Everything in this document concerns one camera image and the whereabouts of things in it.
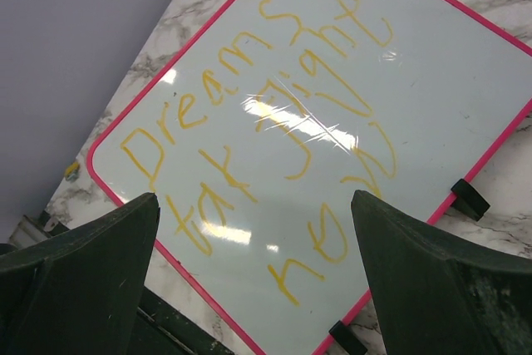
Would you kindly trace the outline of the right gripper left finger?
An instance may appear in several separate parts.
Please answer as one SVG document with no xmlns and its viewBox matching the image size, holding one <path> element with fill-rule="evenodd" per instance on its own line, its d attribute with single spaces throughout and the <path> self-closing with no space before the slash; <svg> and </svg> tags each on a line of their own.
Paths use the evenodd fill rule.
<svg viewBox="0 0 532 355">
<path fill-rule="evenodd" d="M 1 256 L 3 354 L 124 354 L 160 221 L 153 193 Z"/>
</svg>

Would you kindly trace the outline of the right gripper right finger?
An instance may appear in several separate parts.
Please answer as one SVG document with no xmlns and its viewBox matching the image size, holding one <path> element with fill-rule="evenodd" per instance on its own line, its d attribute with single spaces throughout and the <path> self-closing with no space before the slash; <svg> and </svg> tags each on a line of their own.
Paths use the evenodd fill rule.
<svg viewBox="0 0 532 355">
<path fill-rule="evenodd" d="M 364 190 L 352 219 L 389 354 L 529 354 L 531 261 L 421 222 Z"/>
</svg>

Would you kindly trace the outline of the pink framed whiteboard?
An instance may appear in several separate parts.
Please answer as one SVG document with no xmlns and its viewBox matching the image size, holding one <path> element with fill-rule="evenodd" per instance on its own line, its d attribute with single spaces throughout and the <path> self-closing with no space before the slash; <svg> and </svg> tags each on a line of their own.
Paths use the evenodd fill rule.
<svg viewBox="0 0 532 355">
<path fill-rule="evenodd" d="M 254 353 L 321 354 L 369 297 L 353 193 L 434 222 L 530 108 L 530 47 L 457 0 L 228 0 L 86 164 Z"/>
</svg>

